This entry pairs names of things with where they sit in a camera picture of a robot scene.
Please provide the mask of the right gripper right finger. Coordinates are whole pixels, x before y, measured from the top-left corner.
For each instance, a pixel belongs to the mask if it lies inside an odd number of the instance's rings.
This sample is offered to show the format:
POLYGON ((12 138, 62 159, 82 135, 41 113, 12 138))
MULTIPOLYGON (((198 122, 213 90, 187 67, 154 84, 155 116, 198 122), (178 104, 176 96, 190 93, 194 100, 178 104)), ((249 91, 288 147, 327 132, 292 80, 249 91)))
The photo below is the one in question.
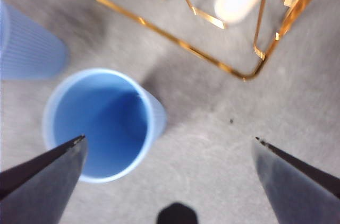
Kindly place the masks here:
POLYGON ((252 157, 279 223, 339 223, 338 177, 258 137, 252 157))

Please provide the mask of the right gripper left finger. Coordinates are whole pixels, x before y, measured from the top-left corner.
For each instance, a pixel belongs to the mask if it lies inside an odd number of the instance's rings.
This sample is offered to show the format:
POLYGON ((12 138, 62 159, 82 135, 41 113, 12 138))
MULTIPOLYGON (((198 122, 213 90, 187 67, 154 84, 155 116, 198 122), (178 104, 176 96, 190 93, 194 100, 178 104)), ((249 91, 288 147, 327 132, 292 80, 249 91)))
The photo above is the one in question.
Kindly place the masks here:
POLYGON ((87 150, 80 135, 1 172, 1 223, 59 223, 87 150))

